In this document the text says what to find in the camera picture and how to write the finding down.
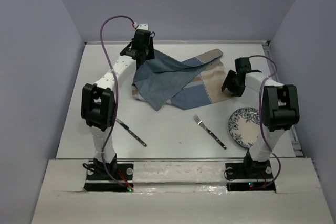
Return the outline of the blue floral plate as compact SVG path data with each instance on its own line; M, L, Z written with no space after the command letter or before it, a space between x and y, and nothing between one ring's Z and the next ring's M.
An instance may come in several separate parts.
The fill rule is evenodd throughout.
M251 107L237 109L229 118L228 129L236 143L250 149L260 134L259 110Z

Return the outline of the blue beige striped placemat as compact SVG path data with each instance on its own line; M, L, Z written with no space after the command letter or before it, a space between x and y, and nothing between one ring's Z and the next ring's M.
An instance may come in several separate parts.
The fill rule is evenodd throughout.
M182 62L158 50L154 54L154 59L135 72L134 99L147 102L158 111L166 104L189 110L229 98L221 91L226 78L221 50L213 49Z

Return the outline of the silver fork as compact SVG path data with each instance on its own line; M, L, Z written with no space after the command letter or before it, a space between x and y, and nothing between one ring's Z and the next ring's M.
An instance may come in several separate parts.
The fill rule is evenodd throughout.
M198 115L194 115L193 118L197 125L203 128L223 149L227 149L226 145L203 123Z

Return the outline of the silver knife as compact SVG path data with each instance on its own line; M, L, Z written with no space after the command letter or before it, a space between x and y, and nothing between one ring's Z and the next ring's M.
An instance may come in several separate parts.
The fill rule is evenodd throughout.
M134 132L130 130L130 128L122 122L120 119L116 118L116 121L134 138L136 139L142 146L147 147L147 144L140 139Z

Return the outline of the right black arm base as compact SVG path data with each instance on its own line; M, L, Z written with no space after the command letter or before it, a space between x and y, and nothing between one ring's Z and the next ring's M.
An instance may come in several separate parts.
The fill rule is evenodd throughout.
M276 191L275 183L268 185L274 178L270 161L252 169L247 169L243 162L226 163L223 175L228 192Z

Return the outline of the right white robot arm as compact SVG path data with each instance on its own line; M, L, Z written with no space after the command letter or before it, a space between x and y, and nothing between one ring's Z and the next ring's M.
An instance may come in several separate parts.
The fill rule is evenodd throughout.
M246 88L258 93L260 132L240 163L227 163L224 176L229 181L258 179L270 167L274 147L284 133L300 119L297 88L293 84L273 81L251 67L249 57L235 60L235 70L229 71L222 85L233 97L241 97Z

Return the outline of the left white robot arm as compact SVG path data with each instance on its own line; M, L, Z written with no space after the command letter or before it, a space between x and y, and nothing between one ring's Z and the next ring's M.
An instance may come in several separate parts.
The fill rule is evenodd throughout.
M112 69L82 89L81 117L90 127L95 146L93 170L104 179L116 180L117 156L111 133L117 117L119 88L140 65L154 58L152 35L148 24L140 24Z

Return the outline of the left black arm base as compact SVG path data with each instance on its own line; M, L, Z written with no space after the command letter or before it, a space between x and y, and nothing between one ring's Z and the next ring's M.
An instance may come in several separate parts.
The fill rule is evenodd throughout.
M96 168L92 161L82 164L86 170L84 190L87 192L108 192L108 193L132 193L133 183L133 163L119 163L117 170L112 175L113 180L103 168Z

